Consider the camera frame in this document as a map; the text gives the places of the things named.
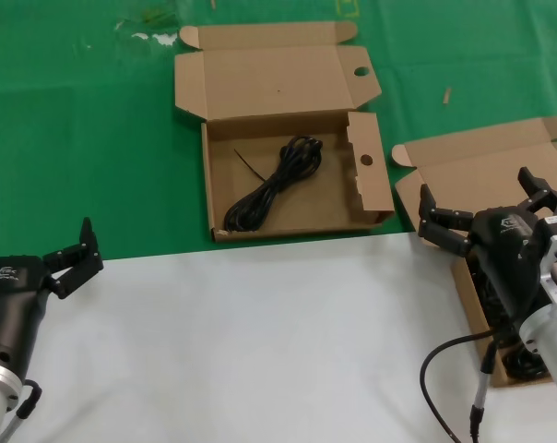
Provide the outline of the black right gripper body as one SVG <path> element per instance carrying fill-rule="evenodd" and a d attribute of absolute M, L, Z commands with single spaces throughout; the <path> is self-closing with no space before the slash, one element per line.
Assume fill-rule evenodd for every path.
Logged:
<path fill-rule="evenodd" d="M 514 322 L 547 304 L 539 295 L 539 258 L 528 244 L 538 221 L 516 206 L 487 209 L 476 213 L 468 234 L 471 251 Z"/>

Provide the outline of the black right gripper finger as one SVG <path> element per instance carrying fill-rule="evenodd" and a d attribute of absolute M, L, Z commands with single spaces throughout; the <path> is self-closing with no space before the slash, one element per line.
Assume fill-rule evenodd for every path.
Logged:
<path fill-rule="evenodd" d="M 439 208 L 430 188 L 421 185 L 418 236 L 456 256 L 466 256 L 472 246 L 468 236 L 474 220 L 471 212 Z"/>
<path fill-rule="evenodd" d="M 557 215 L 557 191 L 545 179 L 534 176 L 527 167 L 521 167 L 517 180 L 527 194 L 517 205 L 520 209 L 531 213 L 548 209 L 553 215 Z"/>

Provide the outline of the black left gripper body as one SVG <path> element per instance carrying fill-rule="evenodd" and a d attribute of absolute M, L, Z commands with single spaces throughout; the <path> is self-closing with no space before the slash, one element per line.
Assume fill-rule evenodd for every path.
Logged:
<path fill-rule="evenodd" d="M 0 366 L 27 375 L 46 312 L 50 276 L 41 258 L 0 257 Z"/>

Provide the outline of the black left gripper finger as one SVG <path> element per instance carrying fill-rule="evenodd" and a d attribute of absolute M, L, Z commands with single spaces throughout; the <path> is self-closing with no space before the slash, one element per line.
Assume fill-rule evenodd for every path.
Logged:
<path fill-rule="evenodd" d="M 96 234 L 89 217 L 81 225 L 76 245 L 52 252 L 42 258 L 49 276 L 44 287 L 59 299 L 66 299 L 103 270 L 103 261 Z"/>

